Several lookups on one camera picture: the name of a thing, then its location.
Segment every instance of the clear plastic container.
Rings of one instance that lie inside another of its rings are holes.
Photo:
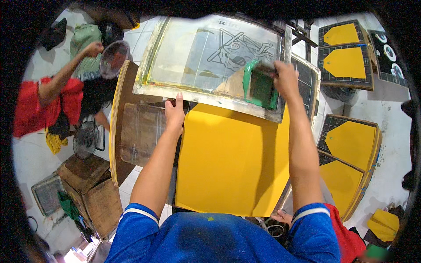
[[[125,60],[130,55],[130,47],[126,41],[111,43],[102,53],[99,62],[99,73],[104,79],[112,79],[118,75]]]

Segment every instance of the blue shirt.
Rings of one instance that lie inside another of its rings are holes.
[[[158,219],[129,204],[105,262],[340,262],[329,210],[319,203],[296,212],[287,249],[234,215],[181,212],[161,227]]]

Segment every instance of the white stripe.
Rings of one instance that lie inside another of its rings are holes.
[[[294,220],[292,220],[291,226],[293,226],[295,221],[297,221],[301,217],[306,216],[306,215],[315,214],[315,213],[325,213],[330,217],[330,213],[326,208],[323,208],[323,207],[312,208],[312,209],[308,209],[308,210],[305,210],[304,212],[299,213],[298,216],[296,216],[294,218]]]
[[[143,211],[143,210],[140,210],[140,209],[137,209],[137,208],[129,208],[129,209],[127,209],[126,211],[124,211],[124,213],[123,213],[123,215],[120,217],[120,220],[118,221],[118,223],[120,223],[120,221],[123,219],[123,216],[126,214],[126,213],[128,213],[128,212],[135,212],[135,213],[139,213],[139,214],[142,214],[142,215],[145,215],[145,216],[147,216],[147,217],[149,217],[149,218],[151,218],[151,219],[153,219],[158,225],[159,225],[159,223],[158,223],[158,220],[153,216],[153,215],[151,215],[151,214],[149,214],[148,212],[145,212],[145,211]]]

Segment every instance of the red shirt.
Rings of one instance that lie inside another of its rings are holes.
[[[351,263],[357,256],[365,250],[365,243],[354,232],[346,229],[342,224],[338,209],[330,204],[324,204],[330,210],[333,230],[338,239],[341,250],[341,263]]]
[[[41,83],[48,83],[51,78],[41,79]],[[83,98],[83,82],[79,79],[69,79],[61,90],[63,112],[69,119],[70,125],[77,124],[80,116],[80,105]],[[21,84],[13,123],[13,136],[22,137],[27,133],[52,126],[61,111],[60,97],[49,105],[41,108],[38,99],[38,82],[24,81]]]

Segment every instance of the hand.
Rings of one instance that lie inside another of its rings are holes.
[[[287,223],[291,227],[292,215],[284,213],[282,210],[278,210],[277,215],[270,215],[270,217],[281,223]]]
[[[175,133],[177,137],[180,137],[183,133],[184,123],[183,94],[181,92],[177,94],[175,107],[170,100],[165,102],[165,117],[167,119],[165,130]]]
[[[96,57],[99,53],[104,51],[104,46],[99,41],[94,41],[83,49],[82,54],[84,57]]]
[[[271,74],[273,78],[273,85],[278,90],[279,94],[286,100],[293,100],[300,98],[298,90],[298,71],[294,70],[292,64],[284,64],[280,61],[274,62],[278,76],[275,73]]]

